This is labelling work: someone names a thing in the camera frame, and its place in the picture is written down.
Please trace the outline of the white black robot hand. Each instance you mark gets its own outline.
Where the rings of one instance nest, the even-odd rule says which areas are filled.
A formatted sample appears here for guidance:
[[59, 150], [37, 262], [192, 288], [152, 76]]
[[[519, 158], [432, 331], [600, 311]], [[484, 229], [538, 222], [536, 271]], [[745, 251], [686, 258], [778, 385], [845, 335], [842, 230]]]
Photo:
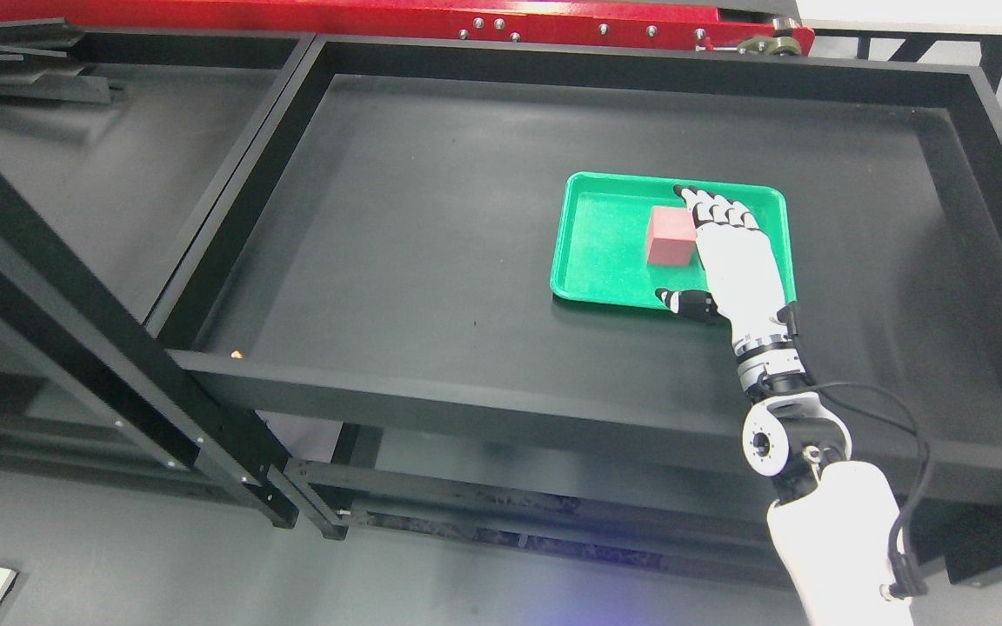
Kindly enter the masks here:
[[731, 343], [787, 336], [780, 321], [787, 300], [771, 239], [748, 207], [696, 186], [676, 183], [696, 229], [696, 252], [706, 273], [709, 301], [731, 325]]

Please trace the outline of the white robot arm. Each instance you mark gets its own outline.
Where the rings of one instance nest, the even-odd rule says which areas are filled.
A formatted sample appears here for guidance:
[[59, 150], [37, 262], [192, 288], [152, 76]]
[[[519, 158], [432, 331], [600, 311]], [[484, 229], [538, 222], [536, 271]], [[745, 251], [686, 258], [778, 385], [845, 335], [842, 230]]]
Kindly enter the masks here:
[[769, 536], [812, 625], [911, 625], [910, 602], [891, 594], [888, 532], [898, 505], [884, 473], [852, 459], [846, 424], [807, 380], [789, 336], [734, 342], [752, 407], [741, 445], [776, 499]]

